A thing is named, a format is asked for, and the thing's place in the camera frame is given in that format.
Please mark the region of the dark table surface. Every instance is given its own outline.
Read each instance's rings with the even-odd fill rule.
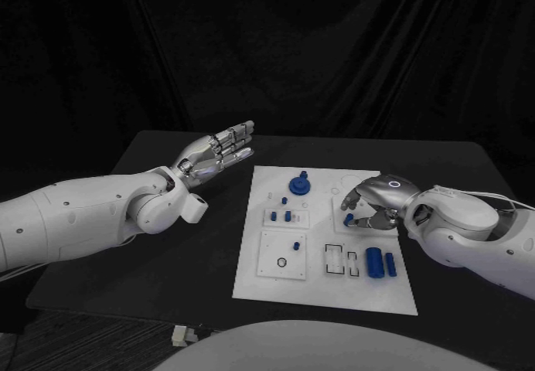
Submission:
[[[140,132],[112,173],[169,165],[200,136]],[[200,223],[179,220],[127,246],[50,264],[27,305],[215,329],[280,319],[342,322],[427,341],[500,369],[535,367],[535,301],[470,271],[435,263],[404,227],[399,245],[418,316],[232,299],[255,165],[381,170],[421,189],[440,184],[513,197],[481,147],[468,142],[261,135],[251,146],[254,156],[193,190],[209,203]]]

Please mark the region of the robotic hand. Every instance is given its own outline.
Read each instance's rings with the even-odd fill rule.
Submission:
[[[480,198],[492,197],[526,209],[496,210]],[[391,230],[398,219],[428,256],[448,267],[466,267],[500,287],[535,300],[535,211],[507,197],[434,186],[421,192],[399,176],[368,178],[349,192],[342,210],[363,200],[373,216],[349,227]]]
[[[68,180],[0,203],[0,272],[94,254],[179,217],[196,223],[209,206],[189,190],[252,154],[252,130],[248,121],[206,135],[170,168]]]

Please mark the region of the white board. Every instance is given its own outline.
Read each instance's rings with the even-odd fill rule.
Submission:
[[[304,196],[295,196],[290,192],[288,183],[303,170],[307,171],[311,190]],[[359,204],[355,211],[346,212],[340,211],[339,205],[344,195],[362,180],[378,175],[379,172],[373,171],[255,166],[233,298],[418,315],[396,230],[379,231],[343,226],[347,212],[353,213],[356,218],[372,215],[375,212],[366,203]],[[285,205],[281,202],[282,197],[287,197]],[[277,223],[274,224],[269,224],[271,210],[277,210]],[[307,215],[307,223],[295,223],[291,227],[291,223],[284,222],[284,212],[288,210],[293,215]],[[277,259],[272,258],[278,251],[269,256],[262,250],[262,233],[265,232],[274,233],[275,236],[295,233],[291,238],[288,237],[288,241],[278,245],[287,248],[285,259],[297,256],[287,247],[291,240],[297,235],[304,236],[306,246],[301,250],[306,264],[304,279],[290,272],[277,273],[277,269],[278,272],[284,272],[284,267],[277,267]],[[342,246],[343,274],[327,273],[327,260],[339,259],[339,256],[333,257],[326,254],[326,245]],[[396,277],[389,277],[388,273],[383,278],[368,277],[368,247],[379,247],[383,255],[385,253],[394,254]],[[275,272],[269,277],[258,275],[262,273],[259,271],[264,271],[258,268],[261,264],[267,264],[262,268],[268,267],[268,270]]]

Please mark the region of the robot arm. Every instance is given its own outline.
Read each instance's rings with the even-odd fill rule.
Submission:
[[[355,209],[363,199],[378,213],[347,226],[388,230],[402,218],[409,238],[435,261],[468,268],[535,300],[535,211],[496,210],[473,194],[510,201],[440,186],[421,192],[402,178],[379,175],[356,186],[342,203],[343,210]]]
[[[180,217],[196,223],[209,206],[189,190],[252,154],[252,126],[202,137],[170,168],[68,180],[0,203],[0,272],[94,254]]]

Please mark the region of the wire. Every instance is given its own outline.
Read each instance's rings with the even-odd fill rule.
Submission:
[[[121,245],[117,245],[115,247],[127,245],[134,240],[135,236],[137,234]]]
[[[464,193],[467,195],[489,197],[492,199],[500,199],[502,201],[507,201],[510,203],[510,206],[513,207],[513,209],[516,209],[516,207],[513,205],[516,203],[519,206],[523,206],[526,209],[531,209],[531,210],[535,211],[535,207],[526,205],[525,203],[520,203],[519,201],[515,201],[513,199],[507,198],[505,195],[499,195],[497,193],[461,191],[460,189],[441,187],[440,185],[435,185],[435,187],[440,187],[440,188],[447,189],[450,191]]]
[[[11,355],[8,356],[7,366],[3,369],[3,371],[8,371],[8,368],[11,367],[14,353],[17,352],[17,344],[19,344],[19,334],[14,335],[14,342],[13,342],[13,348],[11,348]]]
[[[6,274],[4,276],[0,277],[0,282],[7,281],[10,278],[14,278],[16,276],[20,276],[20,274],[24,274],[29,271],[33,271],[34,269],[37,269],[43,265],[47,265],[47,263],[42,263],[42,264],[36,264],[33,266],[30,265],[30,266],[24,266],[21,268],[19,268],[14,272],[11,272],[11,273],[8,273],[8,274]]]

